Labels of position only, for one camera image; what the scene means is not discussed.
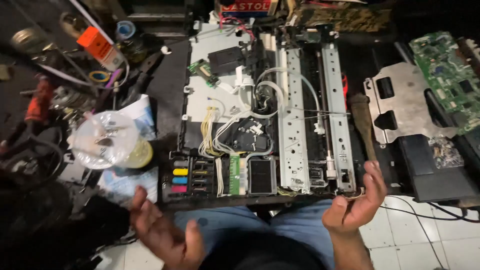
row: red label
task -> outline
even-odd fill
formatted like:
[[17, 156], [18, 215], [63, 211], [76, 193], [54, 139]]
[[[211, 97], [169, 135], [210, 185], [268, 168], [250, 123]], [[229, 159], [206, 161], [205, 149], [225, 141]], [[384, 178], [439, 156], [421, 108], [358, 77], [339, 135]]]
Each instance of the red label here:
[[271, 0], [235, 0], [235, 3], [224, 7], [222, 11], [269, 11]]

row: hand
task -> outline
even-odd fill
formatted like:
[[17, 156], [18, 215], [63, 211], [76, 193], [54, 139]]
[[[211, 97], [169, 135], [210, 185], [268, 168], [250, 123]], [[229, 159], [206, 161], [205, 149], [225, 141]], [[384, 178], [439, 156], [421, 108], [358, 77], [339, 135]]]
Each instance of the hand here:
[[137, 186], [130, 211], [130, 223], [142, 243], [171, 269], [197, 270], [205, 257], [202, 235], [195, 221], [188, 221], [185, 233], [147, 200], [147, 191]]
[[330, 233], [353, 233], [360, 226], [369, 223], [377, 209], [387, 195], [382, 172], [378, 161], [367, 161], [364, 165], [365, 195], [356, 198], [353, 202], [347, 201], [343, 196], [337, 196], [330, 209], [322, 217], [322, 222]]

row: black cable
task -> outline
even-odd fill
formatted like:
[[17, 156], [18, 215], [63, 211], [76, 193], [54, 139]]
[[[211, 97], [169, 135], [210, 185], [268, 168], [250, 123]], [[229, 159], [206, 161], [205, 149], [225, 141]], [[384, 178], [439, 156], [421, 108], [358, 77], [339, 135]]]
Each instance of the black cable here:
[[390, 207], [385, 207], [385, 206], [380, 206], [380, 207], [381, 207], [381, 208], [385, 208], [385, 209], [390, 209], [390, 210], [396, 210], [396, 211], [404, 212], [404, 213], [407, 213], [407, 214], [411, 214], [411, 215], [414, 215], [414, 216], [418, 216], [418, 217], [426, 218], [426, 219], [431, 219], [431, 220], [439, 220], [439, 221], [458, 221], [458, 220], [460, 220], [459, 218], [455, 218], [455, 219], [444, 219], [444, 218], [429, 217], [429, 216], [423, 216], [423, 215], [415, 214], [415, 213], [412, 213], [412, 212], [408, 212], [408, 211], [405, 211], [405, 210], [400, 210], [400, 209], [395, 209], [395, 208], [390, 208]]
[[454, 214], [454, 213], [452, 213], [452, 212], [450, 212], [450, 211], [447, 211], [447, 210], [445, 210], [445, 209], [441, 208], [440, 206], [435, 205], [435, 204], [433, 204], [433, 203], [428, 203], [428, 204], [431, 205], [431, 206], [433, 206], [433, 207], [435, 207], [435, 208], [437, 208], [438, 210], [440, 210], [440, 211], [442, 211], [442, 212], [445, 212], [445, 213], [449, 214], [450, 216], [453, 216], [453, 217], [458, 218], [459, 220], [463, 220], [463, 221], [467, 221], [467, 222], [471, 222], [471, 223], [480, 223], [480, 220], [477, 220], [477, 221], [476, 221], [476, 220], [471, 220], [471, 219], [465, 218], [466, 214], [465, 214], [463, 217], [461, 217], [461, 216], [456, 215], [456, 214]]
[[404, 202], [406, 202], [408, 204], [408, 206], [410, 206], [410, 208], [412, 208], [412, 211], [415, 213], [415, 217], [417, 218], [419, 224], [420, 224], [420, 227], [421, 229], [423, 230], [423, 233], [425, 233], [425, 236], [427, 237], [427, 240], [428, 240], [428, 243], [430, 243], [430, 246], [432, 247], [432, 250], [433, 250], [433, 253], [435, 254], [435, 257], [437, 258], [437, 261], [438, 263], [440, 264], [440, 267], [443, 269], [444, 266], [442, 265], [442, 262], [440, 261], [440, 259], [438, 258], [438, 255], [437, 255], [437, 252], [435, 251], [435, 248], [433, 247], [433, 243], [430, 241], [430, 238], [428, 237], [428, 234], [427, 232], [425, 231], [425, 228], [423, 227], [423, 225], [421, 224], [420, 222], [420, 219], [419, 219], [419, 215], [415, 212], [415, 209], [413, 209], [413, 206], [407, 202], [406, 200], [402, 199], [402, 198], [399, 198], [399, 197], [395, 197], [395, 196], [388, 196], [388, 197], [393, 197], [393, 198], [397, 198], [399, 200], [402, 200]]

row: disassembled printer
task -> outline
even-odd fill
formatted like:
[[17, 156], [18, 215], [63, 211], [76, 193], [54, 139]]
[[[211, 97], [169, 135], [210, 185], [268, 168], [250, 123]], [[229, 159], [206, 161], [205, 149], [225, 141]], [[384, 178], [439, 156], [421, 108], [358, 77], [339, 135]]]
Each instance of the disassembled printer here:
[[257, 37], [200, 30], [163, 201], [358, 195], [332, 26]]

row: floor tile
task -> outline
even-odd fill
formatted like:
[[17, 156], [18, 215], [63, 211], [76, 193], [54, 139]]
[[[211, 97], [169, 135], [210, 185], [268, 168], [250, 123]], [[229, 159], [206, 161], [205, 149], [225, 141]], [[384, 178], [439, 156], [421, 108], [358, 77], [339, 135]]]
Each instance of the floor tile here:
[[400, 270], [396, 249], [396, 246], [370, 249], [375, 270]]
[[[445, 207], [441, 206], [445, 210], [448, 210], [454, 214], [462, 215], [462, 211], [455, 207]], [[432, 207], [433, 215], [436, 218], [454, 218], [451, 215], [444, 213], [435, 207]], [[468, 211], [466, 216], [468, 219], [478, 220], [478, 214], [473, 211]], [[440, 239], [444, 240], [455, 240], [455, 239], [465, 239], [472, 237], [480, 237], [480, 224], [471, 223], [467, 221], [435, 221], [437, 223], [438, 233], [440, 234]]]
[[[426, 203], [416, 203], [412, 201], [412, 197], [398, 197], [409, 202], [417, 214], [431, 217], [433, 216], [430, 205]], [[412, 212], [412, 209], [407, 203], [394, 197], [386, 197], [384, 204], [390, 208]], [[390, 222], [390, 228], [392, 229], [395, 245], [428, 243], [428, 239], [414, 215], [389, 209], [387, 209], [387, 215]], [[420, 218], [420, 221], [423, 225], [423, 228], [427, 232], [430, 241], [439, 241], [440, 236], [438, 235], [435, 221], [427, 218]]]
[[384, 208], [378, 209], [373, 220], [360, 227], [360, 233], [367, 248], [395, 245], [387, 212]]
[[140, 241], [127, 246], [125, 270], [161, 270], [163, 261], [153, 255]]
[[102, 261], [96, 270], [124, 270], [127, 246], [115, 246], [100, 253]]
[[[435, 242], [433, 247], [443, 267], [448, 269], [442, 243]], [[429, 243], [398, 246], [396, 254], [401, 270], [433, 270], [440, 267]]]
[[480, 268], [480, 238], [442, 241], [450, 270]]

